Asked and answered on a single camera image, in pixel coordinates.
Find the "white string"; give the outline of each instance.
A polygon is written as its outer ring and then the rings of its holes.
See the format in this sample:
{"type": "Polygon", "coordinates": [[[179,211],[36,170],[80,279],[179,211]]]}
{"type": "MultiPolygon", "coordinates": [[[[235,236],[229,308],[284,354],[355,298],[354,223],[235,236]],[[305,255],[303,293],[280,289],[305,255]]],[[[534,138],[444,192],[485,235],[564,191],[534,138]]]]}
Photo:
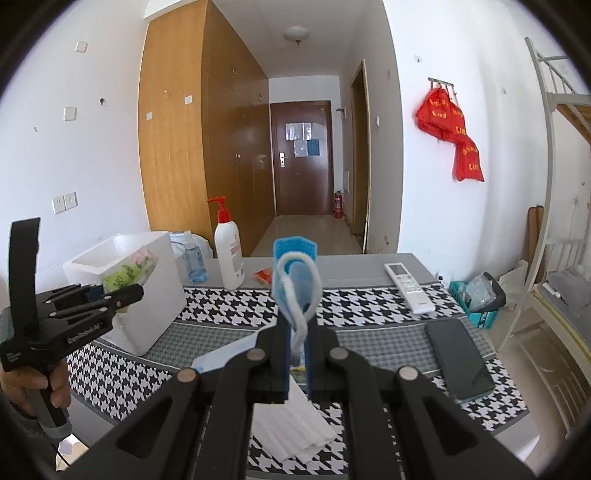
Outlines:
{"type": "Polygon", "coordinates": [[[276,269],[277,273],[279,274],[279,278],[283,283],[287,308],[289,309],[291,313],[291,319],[294,322],[292,327],[295,329],[295,339],[291,348],[291,359],[292,362],[297,361],[299,364],[301,351],[304,346],[304,340],[308,335],[308,322],[316,313],[318,304],[322,299],[322,279],[320,278],[320,273],[318,272],[316,264],[304,252],[287,252],[286,254],[283,254],[277,261],[276,269]],[[285,272],[285,264],[291,260],[300,260],[304,262],[306,266],[308,266],[310,274],[312,275],[312,300],[305,312],[302,312],[302,309],[298,304],[294,284],[291,281],[290,276],[287,274],[287,272],[285,272]]]}

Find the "red bag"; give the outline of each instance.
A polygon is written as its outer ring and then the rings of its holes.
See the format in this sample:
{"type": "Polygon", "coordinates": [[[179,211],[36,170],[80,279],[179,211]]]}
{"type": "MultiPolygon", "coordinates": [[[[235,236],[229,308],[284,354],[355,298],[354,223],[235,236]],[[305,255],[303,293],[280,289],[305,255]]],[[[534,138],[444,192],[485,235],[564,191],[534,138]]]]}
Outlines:
{"type": "Polygon", "coordinates": [[[474,179],[484,181],[482,169],[480,168],[480,153],[476,144],[466,137],[465,143],[456,145],[456,163],[454,175],[457,181],[474,179]]]}
{"type": "Polygon", "coordinates": [[[443,88],[432,89],[417,110],[417,125],[424,132],[443,140],[445,132],[455,131],[449,94],[443,88]]]}
{"type": "Polygon", "coordinates": [[[443,132],[442,140],[455,144],[465,143],[468,138],[466,135],[466,120],[462,109],[455,103],[450,102],[450,130],[443,132]]]}

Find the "wall socket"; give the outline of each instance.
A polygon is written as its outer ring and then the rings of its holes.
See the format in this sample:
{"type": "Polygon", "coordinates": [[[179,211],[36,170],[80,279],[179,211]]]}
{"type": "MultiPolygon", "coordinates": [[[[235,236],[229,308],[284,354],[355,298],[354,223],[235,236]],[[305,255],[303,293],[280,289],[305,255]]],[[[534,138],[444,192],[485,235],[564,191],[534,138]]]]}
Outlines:
{"type": "Polygon", "coordinates": [[[66,204],[66,210],[70,210],[78,205],[78,198],[76,197],[76,192],[66,193],[64,195],[64,202],[66,204]]]}
{"type": "Polygon", "coordinates": [[[53,197],[51,204],[53,205],[53,213],[55,213],[56,215],[58,213],[66,211],[66,201],[64,200],[63,195],[53,197]]]}
{"type": "Polygon", "coordinates": [[[53,206],[53,213],[56,215],[74,208],[78,205],[78,197],[76,196],[76,192],[53,197],[51,200],[51,205],[53,206]]]}

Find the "styrofoam box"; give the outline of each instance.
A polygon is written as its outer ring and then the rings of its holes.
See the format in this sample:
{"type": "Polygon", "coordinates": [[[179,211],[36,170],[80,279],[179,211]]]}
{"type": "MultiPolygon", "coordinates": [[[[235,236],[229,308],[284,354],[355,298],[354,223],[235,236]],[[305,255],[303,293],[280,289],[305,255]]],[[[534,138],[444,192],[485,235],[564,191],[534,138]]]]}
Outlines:
{"type": "Polygon", "coordinates": [[[144,298],[116,315],[113,330],[103,335],[108,342],[133,355],[146,353],[187,304],[178,277],[168,232],[115,235],[64,264],[69,283],[102,285],[118,271],[125,259],[146,246],[158,264],[144,285],[144,298]]]}

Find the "red packet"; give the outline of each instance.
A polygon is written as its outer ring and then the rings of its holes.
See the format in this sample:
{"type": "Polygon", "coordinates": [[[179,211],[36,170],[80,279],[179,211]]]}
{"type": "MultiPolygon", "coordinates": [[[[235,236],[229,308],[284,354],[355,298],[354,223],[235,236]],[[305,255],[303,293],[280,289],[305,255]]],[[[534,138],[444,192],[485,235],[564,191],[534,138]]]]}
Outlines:
{"type": "Polygon", "coordinates": [[[273,278],[273,269],[266,268],[265,270],[259,270],[253,275],[253,277],[255,277],[255,279],[263,285],[271,285],[271,281],[273,278]]]}

